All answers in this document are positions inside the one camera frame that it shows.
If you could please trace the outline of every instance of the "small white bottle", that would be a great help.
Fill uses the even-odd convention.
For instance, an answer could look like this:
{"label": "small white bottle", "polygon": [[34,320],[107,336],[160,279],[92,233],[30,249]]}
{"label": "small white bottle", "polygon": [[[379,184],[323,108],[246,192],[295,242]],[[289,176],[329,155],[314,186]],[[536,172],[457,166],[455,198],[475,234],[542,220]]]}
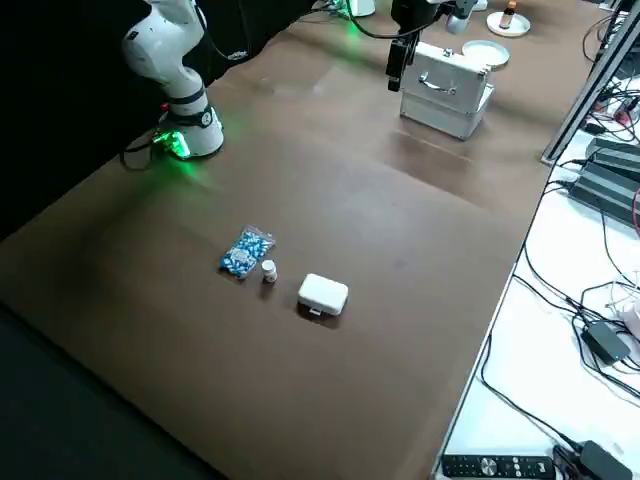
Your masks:
{"label": "small white bottle", "polygon": [[267,283],[273,283],[278,279],[276,263],[273,260],[262,262],[262,279]]}

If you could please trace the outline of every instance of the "electronic device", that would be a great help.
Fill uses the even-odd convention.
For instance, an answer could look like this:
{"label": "electronic device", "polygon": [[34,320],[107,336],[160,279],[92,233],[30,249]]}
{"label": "electronic device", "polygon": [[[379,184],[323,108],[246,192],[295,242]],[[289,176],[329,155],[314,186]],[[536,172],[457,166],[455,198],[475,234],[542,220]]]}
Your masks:
{"label": "electronic device", "polygon": [[569,198],[587,205],[597,212],[634,228],[633,215],[640,222],[640,214],[634,212],[633,198],[640,182],[614,173],[609,168],[587,162],[580,170],[578,180],[569,189]]}
{"label": "electronic device", "polygon": [[589,162],[640,182],[640,147],[637,145],[594,138],[587,147],[586,156]]}
{"label": "electronic device", "polygon": [[449,478],[556,478],[551,458],[544,456],[443,455],[442,473]]}
{"label": "electronic device", "polygon": [[582,332],[582,340],[605,365],[627,358],[631,350],[604,322],[591,324]]}
{"label": "electronic device", "polygon": [[556,445],[553,461],[567,480],[631,480],[631,470],[597,443],[584,443],[579,454]]}

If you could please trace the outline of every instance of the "plastic bag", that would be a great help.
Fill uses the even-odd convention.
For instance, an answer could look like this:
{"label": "plastic bag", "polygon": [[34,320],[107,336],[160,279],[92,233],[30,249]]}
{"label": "plastic bag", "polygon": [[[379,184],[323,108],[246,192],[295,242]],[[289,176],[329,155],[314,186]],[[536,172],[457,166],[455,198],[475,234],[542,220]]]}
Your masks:
{"label": "plastic bag", "polygon": [[275,244],[273,235],[248,225],[220,259],[220,269],[243,279]]}

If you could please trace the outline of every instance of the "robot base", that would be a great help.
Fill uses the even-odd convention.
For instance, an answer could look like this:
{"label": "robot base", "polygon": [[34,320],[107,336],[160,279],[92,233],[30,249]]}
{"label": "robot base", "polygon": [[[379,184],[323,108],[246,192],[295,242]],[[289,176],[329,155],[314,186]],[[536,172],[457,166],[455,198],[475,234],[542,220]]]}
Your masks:
{"label": "robot base", "polygon": [[[156,143],[164,143],[182,160],[194,160],[215,155],[222,148],[224,133],[222,124],[218,120],[215,110],[211,114],[205,114],[202,118],[206,127],[199,125],[180,125],[173,122],[170,117],[165,118],[158,128]],[[180,141],[176,142],[171,134],[178,133]]]}

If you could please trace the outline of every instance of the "white plate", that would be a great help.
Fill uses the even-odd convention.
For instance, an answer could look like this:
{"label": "white plate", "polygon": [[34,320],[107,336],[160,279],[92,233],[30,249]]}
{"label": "white plate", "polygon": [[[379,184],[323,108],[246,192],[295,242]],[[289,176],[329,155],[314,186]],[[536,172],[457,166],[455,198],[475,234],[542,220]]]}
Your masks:
{"label": "white plate", "polygon": [[497,68],[509,61],[509,50],[496,42],[489,40],[472,40],[462,46],[465,57]]}
{"label": "white plate", "polygon": [[521,37],[531,28],[531,22],[518,13],[513,15],[511,25],[506,29],[500,28],[501,18],[502,12],[495,12],[487,17],[487,27],[489,27],[489,30],[501,37]]}

